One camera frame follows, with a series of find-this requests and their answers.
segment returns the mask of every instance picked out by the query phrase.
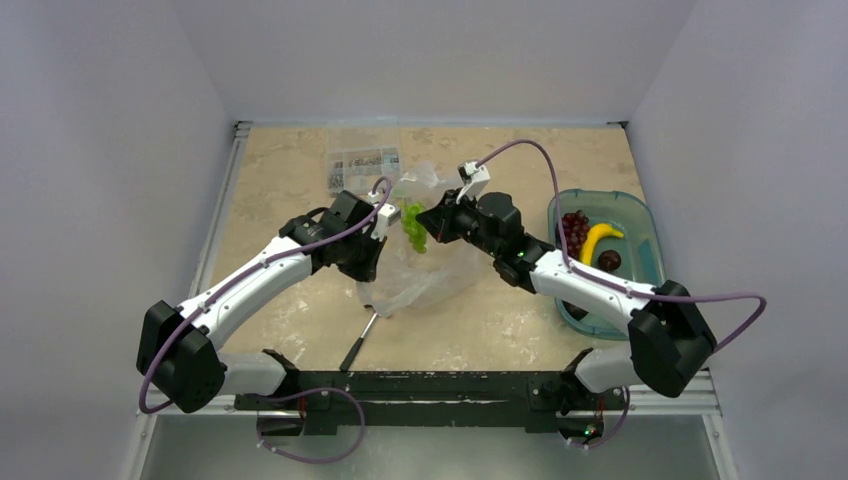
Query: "red grapes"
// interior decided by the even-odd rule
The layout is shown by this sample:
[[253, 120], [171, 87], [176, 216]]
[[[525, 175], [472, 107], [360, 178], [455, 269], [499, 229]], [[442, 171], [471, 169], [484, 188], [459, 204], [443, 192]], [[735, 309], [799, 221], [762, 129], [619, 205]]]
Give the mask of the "red grapes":
[[586, 243], [586, 234], [589, 233], [589, 218], [583, 210], [566, 213], [562, 217], [562, 229], [565, 233], [568, 256], [580, 256], [580, 248]]

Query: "clear plastic bag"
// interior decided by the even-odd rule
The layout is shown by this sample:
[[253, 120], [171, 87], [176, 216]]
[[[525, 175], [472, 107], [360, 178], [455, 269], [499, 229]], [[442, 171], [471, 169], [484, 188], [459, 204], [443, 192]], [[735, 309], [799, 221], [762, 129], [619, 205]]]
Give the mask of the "clear plastic bag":
[[[459, 174], [440, 178], [432, 163], [423, 162], [400, 178], [390, 201], [395, 205], [420, 202], [432, 208], [445, 191], [461, 186]], [[373, 306], [383, 317], [406, 307], [425, 308], [474, 284], [488, 266], [487, 259], [465, 242], [441, 245], [432, 238], [427, 239], [427, 253], [416, 253], [397, 222], [389, 228], [377, 263], [377, 279], [357, 283], [357, 292], [363, 304]]]

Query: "green grapes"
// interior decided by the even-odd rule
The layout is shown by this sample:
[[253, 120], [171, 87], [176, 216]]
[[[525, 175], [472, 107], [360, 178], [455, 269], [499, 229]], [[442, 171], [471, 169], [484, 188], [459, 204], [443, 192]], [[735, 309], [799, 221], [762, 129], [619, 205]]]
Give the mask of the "green grapes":
[[415, 220], [415, 216], [423, 211], [424, 205], [421, 202], [401, 205], [400, 222], [403, 231], [409, 237], [412, 249], [418, 253], [427, 253], [427, 231]]

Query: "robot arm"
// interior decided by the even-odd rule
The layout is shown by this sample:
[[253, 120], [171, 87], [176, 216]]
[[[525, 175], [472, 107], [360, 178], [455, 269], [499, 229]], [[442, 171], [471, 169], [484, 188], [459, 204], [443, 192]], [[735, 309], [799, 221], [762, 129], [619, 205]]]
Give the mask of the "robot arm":
[[[263, 305], [320, 268], [336, 265], [356, 281], [373, 281], [386, 230], [400, 217], [400, 211], [391, 205], [383, 205], [375, 220], [361, 231], [309, 254], [287, 252], [338, 235], [375, 208], [343, 191], [318, 221], [309, 215], [290, 220], [261, 253], [214, 287], [176, 307], [164, 301], [152, 306], [144, 316], [138, 371], [147, 374], [165, 340], [193, 316], [152, 374], [153, 384], [181, 410], [196, 411], [216, 395], [276, 392], [287, 374], [296, 371], [285, 357], [270, 350], [255, 355], [221, 354], [218, 350]], [[184, 317], [186, 312], [195, 313]]]
[[493, 258], [508, 284], [598, 314], [629, 337], [628, 344], [584, 351], [569, 365], [563, 375], [571, 376], [577, 390], [599, 393], [644, 383], [662, 395], [679, 396], [712, 354], [715, 337], [695, 305], [663, 304], [632, 293], [688, 296], [686, 289], [672, 281], [660, 287], [635, 283], [586, 265], [577, 272], [564, 262], [562, 251], [524, 231], [509, 195], [491, 192], [477, 198], [489, 182], [485, 166], [468, 162], [459, 173], [465, 186], [449, 190], [417, 217], [436, 241], [465, 240]]

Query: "grape bunch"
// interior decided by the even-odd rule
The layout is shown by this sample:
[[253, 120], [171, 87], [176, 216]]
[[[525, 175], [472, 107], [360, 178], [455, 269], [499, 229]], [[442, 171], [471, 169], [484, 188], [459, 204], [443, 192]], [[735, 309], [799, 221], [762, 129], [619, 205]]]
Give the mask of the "grape bunch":
[[[574, 213], [566, 213], [562, 217], [562, 229], [565, 233], [565, 241], [568, 245], [566, 253], [569, 257], [578, 257], [580, 248], [586, 242], [586, 235], [589, 233], [589, 217], [583, 213], [583, 210], [577, 210]], [[559, 238], [557, 244], [562, 247]]]
[[427, 253], [427, 230], [424, 230], [424, 226], [415, 220], [415, 216], [423, 211], [424, 204], [421, 202], [401, 205], [400, 223], [403, 224], [403, 231], [409, 237], [412, 249], [418, 253]]

